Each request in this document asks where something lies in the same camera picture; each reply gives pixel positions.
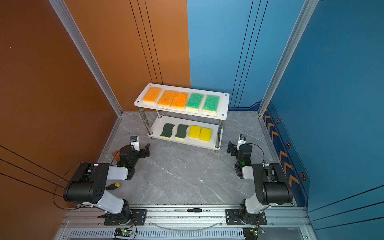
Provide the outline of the yellow sponge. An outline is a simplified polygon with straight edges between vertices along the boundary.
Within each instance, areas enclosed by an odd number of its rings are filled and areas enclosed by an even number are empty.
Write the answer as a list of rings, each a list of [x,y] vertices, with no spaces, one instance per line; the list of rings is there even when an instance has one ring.
[[[190,127],[190,132],[189,132],[189,137],[198,139],[200,137],[201,133],[201,126],[191,126]]]
[[[211,140],[212,132],[212,129],[202,128],[199,140],[209,142]]]

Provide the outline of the green wavy sponge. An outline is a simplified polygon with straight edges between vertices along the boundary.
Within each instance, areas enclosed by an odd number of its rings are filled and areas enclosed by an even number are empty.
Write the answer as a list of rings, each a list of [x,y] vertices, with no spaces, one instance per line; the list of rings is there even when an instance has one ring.
[[[175,138],[176,139],[184,140],[186,138],[186,136],[187,136],[188,128],[189,128],[188,125],[179,124],[178,128],[177,128],[177,133],[175,135]]]
[[[170,124],[170,123],[164,124],[163,131],[162,131],[160,137],[164,138],[164,139],[170,139],[173,135],[174,127],[175,127],[175,125]]]

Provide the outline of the light green sponge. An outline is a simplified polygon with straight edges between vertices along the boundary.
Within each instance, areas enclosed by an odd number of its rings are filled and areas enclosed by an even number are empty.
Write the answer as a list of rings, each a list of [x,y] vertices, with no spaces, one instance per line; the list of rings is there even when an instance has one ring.
[[[207,95],[207,98],[203,107],[203,111],[206,113],[216,114],[219,102],[220,102],[219,96]]]
[[[199,111],[203,98],[203,94],[192,93],[186,104],[186,110]]]

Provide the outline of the orange sponge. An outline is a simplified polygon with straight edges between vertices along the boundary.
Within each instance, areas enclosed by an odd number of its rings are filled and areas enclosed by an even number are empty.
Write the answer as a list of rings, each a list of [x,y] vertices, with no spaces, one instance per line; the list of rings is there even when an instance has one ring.
[[[142,102],[146,104],[154,104],[161,92],[161,88],[150,87],[145,96],[142,98]]]
[[[177,92],[175,92],[175,91],[165,90],[163,92],[162,96],[160,97],[157,105],[159,107],[169,108],[173,102],[173,99],[174,99],[176,93]]]
[[[188,101],[188,93],[177,92],[171,104],[172,109],[184,110]]]

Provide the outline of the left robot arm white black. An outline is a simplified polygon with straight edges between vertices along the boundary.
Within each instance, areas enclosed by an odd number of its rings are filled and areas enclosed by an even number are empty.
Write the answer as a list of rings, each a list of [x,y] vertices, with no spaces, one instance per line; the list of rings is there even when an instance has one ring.
[[[129,181],[135,174],[135,166],[139,159],[150,156],[150,144],[136,150],[133,145],[120,150],[120,160],[115,166],[108,163],[81,163],[67,184],[63,198],[67,202],[84,204],[105,212],[100,218],[105,225],[135,225],[134,213],[129,202],[118,198],[108,190],[108,181]]]

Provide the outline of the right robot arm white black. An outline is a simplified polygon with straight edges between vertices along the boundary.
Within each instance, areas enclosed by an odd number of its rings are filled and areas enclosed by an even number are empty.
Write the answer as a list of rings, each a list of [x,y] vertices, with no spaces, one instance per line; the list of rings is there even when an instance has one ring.
[[[265,161],[253,164],[251,161],[253,145],[239,141],[237,145],[229,142],[227,152],[236,157],[234,169],[243,180],[254,182],[255,193],[242,200],[238,210],[227,210],[228,225],[266,225],[264,211],[274,205],[291,203],[293,192],[283,168],[278,163]]]

